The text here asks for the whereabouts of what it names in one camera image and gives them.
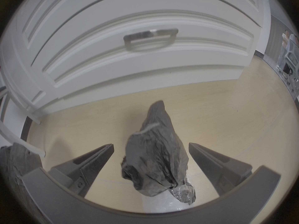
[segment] light wood floor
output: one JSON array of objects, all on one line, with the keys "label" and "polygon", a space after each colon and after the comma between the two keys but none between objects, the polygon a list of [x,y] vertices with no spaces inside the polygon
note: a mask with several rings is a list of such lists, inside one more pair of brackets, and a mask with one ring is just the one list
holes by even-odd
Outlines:
[{"label": "light wood floor", "polygon": [[[114,144],[114,154],[85,198],[111,208],[144,212],[146,199],[121,177],[120,163],[129,135],[140,129],[149,106],[161,99],[186,150],[189,142],[199,143],[251,164],[253,171],[266,165],[281,174],[273,196],[252,223],[266,218],[298,175],[299,115],[279,76],[257,57],[238,80],[123,95],[47,115],[40,125],[32,123],[28,141],[45,149],[46,170]],[[188,166],[197,197],[193,205],[217,198],[191,156]]]}]

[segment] dark fabric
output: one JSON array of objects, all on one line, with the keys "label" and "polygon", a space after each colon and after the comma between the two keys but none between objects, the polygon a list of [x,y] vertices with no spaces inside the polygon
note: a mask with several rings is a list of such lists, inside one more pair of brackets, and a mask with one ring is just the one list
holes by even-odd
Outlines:
[{"label": "dark fabric", "polygon": [[22,182],[22,176],[38,167],[42,167],[39,155],[30,152],[20,144],[0,149],[0,172],[6,185],[29,214],[39,223],[46,224],[49,222],[39,211]]},{"label": "dark fabric", "polygon": [[158,101],[149,108],[140,132],[129,137],[121,164],[122,177],[131,180],[145,196],[169,190],[179,201],[191,204],[196,197],[186,180],[188,161],[164,103]]}]

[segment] metal handle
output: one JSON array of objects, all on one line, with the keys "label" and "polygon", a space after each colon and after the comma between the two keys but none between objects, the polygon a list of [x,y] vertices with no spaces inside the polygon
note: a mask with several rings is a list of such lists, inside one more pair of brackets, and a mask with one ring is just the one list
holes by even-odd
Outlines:
[{"label": "metal handle", "polygon": [[125,35],[123,37],[123,40],[125,42],[131,42],[134,40],[140,40],[140,39],[144,39],[144,38],[150,38],[150,37],[155,37],[155,36],[162,36],[162,35],[176,35],[178,33],[178,29],[177,28],[171,28],[171,29],[152,29],[149,31],[145,31],[145,32],[137,32],[134,34],[130,34],[130,35]]}]

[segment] cabinet door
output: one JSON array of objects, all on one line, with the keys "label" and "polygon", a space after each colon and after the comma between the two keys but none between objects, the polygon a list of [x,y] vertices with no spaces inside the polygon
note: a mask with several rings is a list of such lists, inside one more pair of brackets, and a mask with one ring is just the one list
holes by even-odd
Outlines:
[{"label": "cabinet door", "polygon": [[[172,28],[178,29],[176,36],[130,44],[123,39],[128,34]],[[61,98],[149,71],[247,66],[259,34],[251,19],[220,0],[104,0],[64,24],[39,52],[32,69]]]}]

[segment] person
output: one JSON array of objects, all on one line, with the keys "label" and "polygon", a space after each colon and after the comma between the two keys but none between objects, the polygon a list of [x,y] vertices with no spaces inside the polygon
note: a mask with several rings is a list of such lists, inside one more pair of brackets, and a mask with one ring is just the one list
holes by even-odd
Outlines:
[{"label": "person", "polygon": [[289,40],[290,40],[290,33],[288,30],[286,30],[285,33],[282,33],[282,45],[281,45],[280,55],[279,55],[277,65],[276,65],[279,70],[282,70],[285,65],[284,64],[284,56],[287,53],[286,47],[289,43]]}]

